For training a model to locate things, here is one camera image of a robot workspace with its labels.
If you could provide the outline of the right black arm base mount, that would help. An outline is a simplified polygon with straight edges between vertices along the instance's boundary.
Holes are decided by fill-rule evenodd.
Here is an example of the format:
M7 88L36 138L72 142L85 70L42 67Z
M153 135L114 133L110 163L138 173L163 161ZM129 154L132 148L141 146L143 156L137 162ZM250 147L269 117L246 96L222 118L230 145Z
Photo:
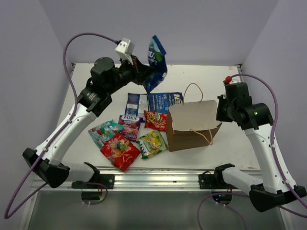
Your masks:
M200 189L224 189L224 185L218 182L214 173L205 171L198 175Z

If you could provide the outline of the Burts sea salt chips bag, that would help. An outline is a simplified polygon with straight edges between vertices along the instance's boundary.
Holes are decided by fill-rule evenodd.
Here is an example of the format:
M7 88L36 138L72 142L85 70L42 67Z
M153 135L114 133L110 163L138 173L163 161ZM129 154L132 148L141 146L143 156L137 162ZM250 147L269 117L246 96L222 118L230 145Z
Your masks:
M166 51L156 35L152 36L148 47L147 59L149 66L154 68L153 72L146 79L144 88L150 93L156 88L167 75Z

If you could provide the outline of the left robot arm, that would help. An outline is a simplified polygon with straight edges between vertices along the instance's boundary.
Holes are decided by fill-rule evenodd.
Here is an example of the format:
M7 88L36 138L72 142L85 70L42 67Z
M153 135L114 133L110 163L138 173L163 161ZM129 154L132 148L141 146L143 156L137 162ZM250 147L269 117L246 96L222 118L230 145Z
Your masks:
M91 77L62 123L44 143L23 152L30 170L52 188L65 181L97 187L100 177L96 167L87 162L64 165L62 159L77 137L112 103L113 93L130 82L144 85L153 71L153 67L142 64L136 56L131 62L122 61L118 68L109 57L96 60L90 71Z

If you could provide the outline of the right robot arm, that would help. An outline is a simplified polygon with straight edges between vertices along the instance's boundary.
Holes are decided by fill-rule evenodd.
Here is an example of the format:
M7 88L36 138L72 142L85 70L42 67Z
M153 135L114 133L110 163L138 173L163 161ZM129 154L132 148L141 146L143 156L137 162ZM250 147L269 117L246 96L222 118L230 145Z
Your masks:
M229 163L216 167L214 184L232 185L247 194L259 212L303 198L307 191L290 175L272 130L274 121L268 106L253 104L246 83L226 83L225 95L218 96L216 119L236 122L255 152L262 178L257 179Z

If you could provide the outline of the brown paper bag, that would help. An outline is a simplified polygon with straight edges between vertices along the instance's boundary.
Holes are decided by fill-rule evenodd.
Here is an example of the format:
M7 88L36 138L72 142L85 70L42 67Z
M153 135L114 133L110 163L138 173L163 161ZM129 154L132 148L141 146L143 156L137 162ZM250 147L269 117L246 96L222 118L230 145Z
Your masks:
M217 102L201 98L186 102L185 96L168 109L166 137L170 152L213 145L222 122L216 120Z

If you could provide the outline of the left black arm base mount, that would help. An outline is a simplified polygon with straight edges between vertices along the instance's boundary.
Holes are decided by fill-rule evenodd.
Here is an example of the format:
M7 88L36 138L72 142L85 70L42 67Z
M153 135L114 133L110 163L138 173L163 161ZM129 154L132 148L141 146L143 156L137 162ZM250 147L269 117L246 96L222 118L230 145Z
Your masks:
M103 188L113 189L115 182L114 174L96 174L88 182L76 181L71 187L73 189L98 189Z

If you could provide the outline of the blue Kettle chips bag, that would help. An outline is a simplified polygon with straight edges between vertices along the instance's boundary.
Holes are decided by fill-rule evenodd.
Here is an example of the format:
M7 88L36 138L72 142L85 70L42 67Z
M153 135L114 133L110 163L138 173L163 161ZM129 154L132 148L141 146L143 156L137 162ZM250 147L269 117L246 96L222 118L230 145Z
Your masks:
M169 107L182 103L183 95L181 92L150 93L147 99L149 111L167 114Z

